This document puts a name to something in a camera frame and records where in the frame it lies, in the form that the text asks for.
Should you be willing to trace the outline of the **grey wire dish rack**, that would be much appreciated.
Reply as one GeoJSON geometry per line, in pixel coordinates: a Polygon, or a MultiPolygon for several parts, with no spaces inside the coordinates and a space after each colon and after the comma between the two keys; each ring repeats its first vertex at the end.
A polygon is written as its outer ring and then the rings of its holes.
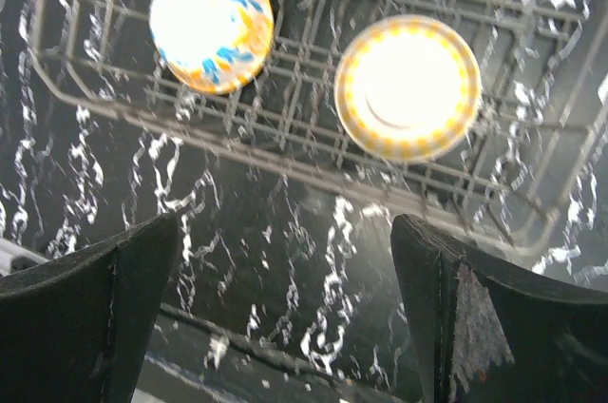
{"type": "Polygon", "coordinates": [[[573,245],[606,170],[607,0],[270,0],[270,56],[227,95],[161,61],[150,0],[35,0],[29,49],[62,102],[165,133],[309,186],[418,216],[508,253],[573,245]],[[348,44],[392,15],[455,29],[481,69],[478,117],[456,149],[404,165],[356,147],[333,82],[348,44]]]}

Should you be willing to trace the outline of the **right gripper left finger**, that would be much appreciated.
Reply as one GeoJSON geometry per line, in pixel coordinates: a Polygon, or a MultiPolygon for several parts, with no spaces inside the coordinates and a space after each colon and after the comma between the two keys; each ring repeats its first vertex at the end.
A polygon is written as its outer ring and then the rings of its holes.
{"type": "Polygon", "coordinates": [[[178,244],[162,215],[3,277],[2,401],[130,401],[178,244]]]}

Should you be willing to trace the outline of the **orange blue floral bowl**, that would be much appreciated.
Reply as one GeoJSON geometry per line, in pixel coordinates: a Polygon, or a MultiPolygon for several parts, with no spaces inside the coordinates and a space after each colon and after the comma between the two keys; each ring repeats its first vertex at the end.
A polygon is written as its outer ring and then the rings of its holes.
{"type": "Polygon", "coordinates": [[[275,28],[270,0],[151,0],[148,24],[175,77],[217,95],[257,76],[275,28]]]}

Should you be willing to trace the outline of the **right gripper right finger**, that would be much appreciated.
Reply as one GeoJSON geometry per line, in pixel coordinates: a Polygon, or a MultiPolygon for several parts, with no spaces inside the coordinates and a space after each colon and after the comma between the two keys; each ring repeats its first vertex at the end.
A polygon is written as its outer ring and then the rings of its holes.
{"type": "Polygon", "coordinates": [[[603,402],[607,296],[399,215],[390,247],[426,402],[603,402]]]}

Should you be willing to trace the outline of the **yellow sun pattern bowl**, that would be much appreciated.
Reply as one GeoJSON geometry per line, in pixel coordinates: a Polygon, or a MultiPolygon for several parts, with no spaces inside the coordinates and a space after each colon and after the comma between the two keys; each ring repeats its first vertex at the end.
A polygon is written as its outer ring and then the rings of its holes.
{"type": "Polygon", "coordinates": [[[397,163],[437,159],[465,137],[482,101],[478,62],[452,27],[423,15],[379,20],[334,75],[338,118],[363,150],[397,163]]]}

